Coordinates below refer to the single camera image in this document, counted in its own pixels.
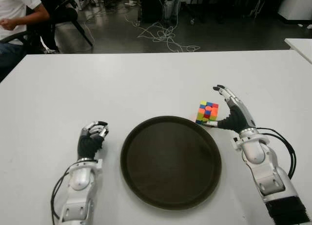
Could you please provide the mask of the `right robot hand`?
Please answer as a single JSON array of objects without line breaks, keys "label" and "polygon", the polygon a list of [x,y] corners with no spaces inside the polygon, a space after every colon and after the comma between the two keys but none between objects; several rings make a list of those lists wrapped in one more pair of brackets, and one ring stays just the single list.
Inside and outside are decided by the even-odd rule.
[{"label": "right robot hand", "polygon": [[218,121],[207,121],[202,125],[206,127],[232,130],[238,134],[246,129],[256,129],[253,117],[244,103],[227,87],[216,85],[213,90],[219,92],[224,97],[230,109],[230,114],[226,118]]}]

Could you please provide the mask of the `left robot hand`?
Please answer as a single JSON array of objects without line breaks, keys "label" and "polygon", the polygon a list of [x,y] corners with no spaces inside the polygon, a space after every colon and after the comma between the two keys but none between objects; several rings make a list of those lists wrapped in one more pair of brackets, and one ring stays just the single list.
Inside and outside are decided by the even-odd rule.
[{"label": "left robot hand", "polygon": [[77,159],[94,159],[108,133],[108,123],[104,121],[93,121],[83,127],[78,139]]}]

